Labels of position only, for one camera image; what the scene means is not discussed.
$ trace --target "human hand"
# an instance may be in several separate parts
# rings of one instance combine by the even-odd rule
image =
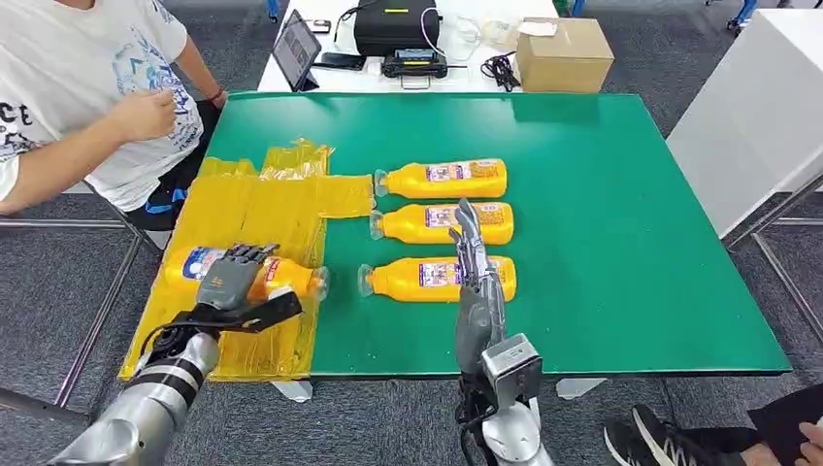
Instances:
[[[795,461],[795,466],[823,466],[823,428],[803,422],[800,424],[800,431],[809,441],[800,445],[800,452],[805,459]]]
[[[138,90],[128,94],[106,114],[106,121],[123,144],[167,136],[175,129],[172,91]]]

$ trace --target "black shoe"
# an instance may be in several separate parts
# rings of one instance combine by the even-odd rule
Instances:
[[[603,428],[606,448],[620,466],[658,466],[641,436],[632,428],[609,422]]]
[[[684,437],[674,425],[661,422],[647,406],[632,408],[632,417],[660,466],[714,465],[711,456],[702,447]]]

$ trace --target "black box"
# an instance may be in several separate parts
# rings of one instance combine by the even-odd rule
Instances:
[[[360,0],[354,20],[357,51],[367,56],[388,56],[397,49],[430,49],[423,38],[420,15],[434,8],[435,0]],[[436,11],[424,18],[426,34],[437,45],[440,19]]]

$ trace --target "green table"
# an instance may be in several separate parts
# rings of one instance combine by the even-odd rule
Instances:
[[[527,334],[547,373],[791,369],[636,95],[243,94],[208,154],[259,168],[268,147],[299,137],[337,148],[339,175],[503,158],[514,238],[488,250],[515,262],[508,331]],[[454,247],[374,241],[366,218],[329,220],[312,374],[454,374],[455,304],[357,291],[360,264],[436,255]]]

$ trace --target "white table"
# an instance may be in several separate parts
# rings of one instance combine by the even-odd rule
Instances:
[[[329,19],[332,21],[332,31],[329,34],[318,34],[317,39],[323,46],[323,52],[359,54],[354,43],[354,20],[352,17],[340,24],[337,44],[332,43],[334,27],[338,17],[347,9],[356,6],[357,0],[292,0],[283,20],[291,15],[294,9],[300,12],[304,19]],[[557,11],[551,0],[439,0],[439,13],[444,17],[441,24],[441,37],[437,46],[448,54],[449,65],[467,65],[468,68],[452,68],[448,76],[441,80],[432,79],[428,91],[439,92],[496,92],[498,88],[493,79],[485,77],[480,72],[480,64],[494,55],[512,50],[497,50],[486,45],[480,45],[471,58],[465,62],[451,58],[465,58],[471,48],[456,33],[455,24],[458,16],[473,19],[483,25],[489,19],[508,20],[523,17],[557,17]],[[461,29],[471,29],[465,21],[458,24]],[[312,75],[320,84],[320,92],[396,92],[404,91],[399,79],[388,79],[380,74],[382,58],[369,57],[366,66],[360,72],[346,70],[312,69]],[[419,85],[420,80],[407,81],[406,85]],[[269,55],[269,62],[260,86],[261,91],[289,91],[291,88],[278,67],[275,59]]]
[[[758,10],[667,143],[721,238],[823,172],[823,11]]]

